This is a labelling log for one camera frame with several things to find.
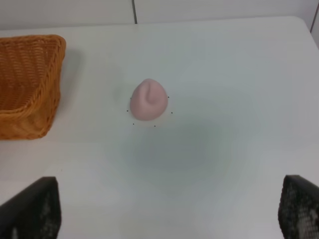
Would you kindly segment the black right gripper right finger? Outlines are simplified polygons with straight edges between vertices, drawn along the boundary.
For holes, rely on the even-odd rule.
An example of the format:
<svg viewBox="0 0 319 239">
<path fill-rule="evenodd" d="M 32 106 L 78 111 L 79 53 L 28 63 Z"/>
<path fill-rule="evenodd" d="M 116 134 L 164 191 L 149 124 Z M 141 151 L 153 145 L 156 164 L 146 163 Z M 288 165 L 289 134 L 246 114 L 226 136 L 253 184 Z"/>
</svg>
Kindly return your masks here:
<svg viewBox="0 0 319 239">
<path fill-rule="evenodd" d="M 285 176 L 278 221 L 285 239 L 317 239 L 319 187 L 299 175 Z"/>
</svg>

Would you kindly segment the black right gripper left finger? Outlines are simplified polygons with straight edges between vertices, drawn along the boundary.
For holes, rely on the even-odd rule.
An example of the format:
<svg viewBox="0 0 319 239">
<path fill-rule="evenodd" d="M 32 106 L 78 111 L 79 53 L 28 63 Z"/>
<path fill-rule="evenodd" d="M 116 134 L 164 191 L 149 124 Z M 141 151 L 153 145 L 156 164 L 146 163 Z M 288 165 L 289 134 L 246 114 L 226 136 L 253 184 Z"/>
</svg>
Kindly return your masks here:
<svg viewBox="0 0 319 239">
<path fill-rule="evenodd" d="M 0 206 L 2 239 L 56 239 L 61 206 L 55 177 L 42 177 Z"/>
</svg>

